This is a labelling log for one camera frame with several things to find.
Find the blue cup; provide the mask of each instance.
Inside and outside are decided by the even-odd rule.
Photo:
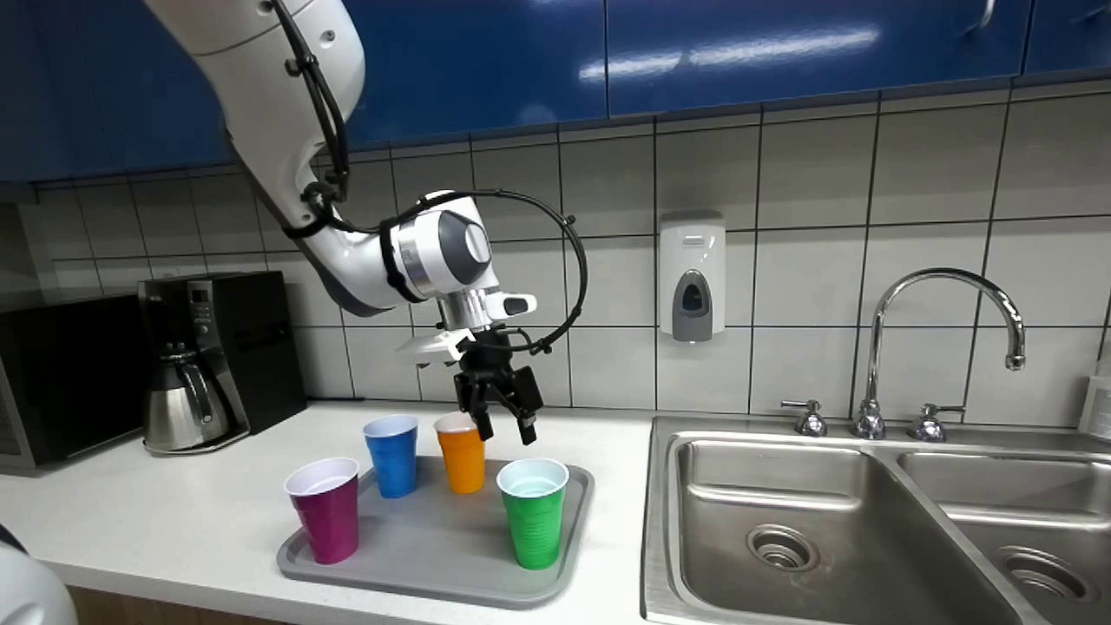
[[[416,489],[416,421],[381,417],[362,428],[381,502],[397,502]]]

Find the cup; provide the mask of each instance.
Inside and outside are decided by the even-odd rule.
[[[444,457],[447,489],[478,495],[488,486],[488,444],[475,421],[466,415],[441,417],[438,443]]]
[[[362,428],[381,502],[397,502],[416,489],[416,421],[381,417]]]
[[[341,562],[357,549],[357,468],[351,460],[319,460],[286,480],[316,562]]]
[[[561,558],[565,480],[565,465],[550,460],[519,460],[497,473],[519,568],[550,571]]]

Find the soap dispenser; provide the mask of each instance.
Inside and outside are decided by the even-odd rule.
[[[725,332],[725,226],[723,216],[659,223],[659,332],[700,344]]]

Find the blue cabinet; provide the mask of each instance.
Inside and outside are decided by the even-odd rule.
[[[1109,75],[1111,4],[1109,0],[1040,0],[1025,75]]]
[[[0,180],[42,180],[69,170],[69,148],[42,49],[24,4],[0,4]]]
[[[610,0],[584,77],[615,114],[991,83],[1021,75],[1025,24],[1028,0]]]
[[[213,92],[138,0],[29,0],[73,176],[222,159]]]
[[[356,148],[605,117],[605,0],[351,0],[369,79]]]

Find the sink basin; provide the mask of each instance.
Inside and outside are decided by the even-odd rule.
[[[917,447],[658,421],[643,546],[649,621],[1046,621],[919,496]]]
[[[910,452],[899,465],[1048,621],[1109,621],[1111,464]]]
[[[686,443],[679,585],[723,613],[815,621],[1015,621],[931,514],[858,447]]]

